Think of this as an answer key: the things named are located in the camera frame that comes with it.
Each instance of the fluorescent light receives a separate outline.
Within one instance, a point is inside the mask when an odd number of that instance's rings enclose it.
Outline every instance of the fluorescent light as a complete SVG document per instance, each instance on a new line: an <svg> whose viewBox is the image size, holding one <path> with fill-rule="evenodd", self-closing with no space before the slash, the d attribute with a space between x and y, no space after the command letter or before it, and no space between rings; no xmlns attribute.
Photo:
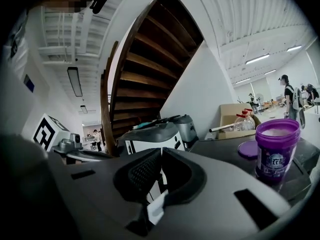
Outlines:
<svg viewBox="0 0 320 240"><path fill-rule="evenodd" d="M242 80L242 81L239 81L239 82L236 82L235 84L240 84L240 83L242 83L242 82L244 82L244 81L247 81L247 80L250 80L251 78L247 78L247 79L245 79L245 80Z"/></svg>
<svg viewBox="0 0 320 240"><path fill-rule="evenodd" d="M294 46L294 47L288 48L286 51L287 51L287 52L291 52L291 51L293 51L293 50L300 49L301 47L302 47L302 45Z"/></svg>
<svg viewBox="0 0 320 240"><path fill-rule="evenodd" d="M270 72L267 72L267 73L264 73L264 74L266 75L266 74L269 74L269 73L272 73L272 72L275 72L275 71L276 71L276 69L271 70Z"/></svg>
<svg viewBox="0 0 320 240"><path fill-rule="evenodd" d="M265 54L265 55L262 55L262 56L260 56L258 58L250 59L245 64L248 65L250 63L257 62L257 61L260 61L262 59L268 58L269 56L270 56L270 54Z"/></svg>
<svg viewBox="0 0 320 240"><path fill-rule="evenodd" d="M82 97L78 68L70 66L68 67L67 72L69 75L70 83L72 85L72 89L74 91L74 95L76 97Z"/></svg>
<svg viewBox="0 0 320 240"><path fill-rule="evenodd" d="M88 114L88 110L87 110L86 106L82 105L82 106L80 106L80 108L82 109L84 114Z"/></svg>

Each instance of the wooden staircase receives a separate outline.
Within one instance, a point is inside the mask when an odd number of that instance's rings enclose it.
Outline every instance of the wooden staircase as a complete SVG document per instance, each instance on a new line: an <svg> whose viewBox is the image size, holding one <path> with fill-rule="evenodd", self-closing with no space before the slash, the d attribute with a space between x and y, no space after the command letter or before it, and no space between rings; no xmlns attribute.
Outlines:
<svg viewBox="0 0 320 240"><path fill-rule="evenodd" d="M203 41L179 0L154 0L136 19L112 86L110 123L116 139L156 119Z"/></svg>

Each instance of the white ceiling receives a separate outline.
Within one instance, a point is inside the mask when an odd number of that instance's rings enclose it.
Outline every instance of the white ceiling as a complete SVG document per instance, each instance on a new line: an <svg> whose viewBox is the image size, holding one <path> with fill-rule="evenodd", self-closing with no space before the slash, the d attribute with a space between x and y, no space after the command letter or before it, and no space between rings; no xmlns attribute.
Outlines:
<svg viewBox="0 0 320 240"><path fill-rule="evenodd" d="M87 8L80 13L42 9L45 47L38 49L45 67L54 69L67 96L86 126L101 123L98 66L108 25L122 0L108 0L99 14ZM67 69L78 67L82 97L76 97ZM85 105L88 114L80 109Z"/></svg>
<svg viewBox="0 0 320 240"><path fill-rule="evenodd" d="M220 58L234 85L247 83L279 69L316 37L308 20L293 0L210 0ZM270 54L246 65L246 61Z"/></svg>
<svg viewBox="0 0 320 240"><path fill-rule="evenodd" d="M59 13L42 9L42 32L46 46L39 53L46 67L54 69L82 122L101 123L99 62L110 20L122 0L108 0L101 12ZM212 22L219 56L232 84L279 69L305 46L315 34L292 0L209 0L207 11ZM246 65L264 54L266 59ZM83 97L75 97L67 68L78 67ZM88 114L80 109L85 105Z"/></svg>

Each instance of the desk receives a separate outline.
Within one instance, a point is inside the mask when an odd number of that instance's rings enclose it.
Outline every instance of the desk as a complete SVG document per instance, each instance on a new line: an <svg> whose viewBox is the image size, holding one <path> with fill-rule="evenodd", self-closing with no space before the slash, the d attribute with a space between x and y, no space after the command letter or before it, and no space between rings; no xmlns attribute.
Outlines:
<svg viewBox="0 0 320 240"><path fill-rule="evenodd" d="M255 177L257 160L247 160L238 154L238 146L241 143L254 139L255 136L199 140L193 145L190 152L235 165ZM297 144L293 163L283 181L271 187L291 205L302 200L311 186L308 173L316 166L319 154L318 148L301 138Z"/></svg>

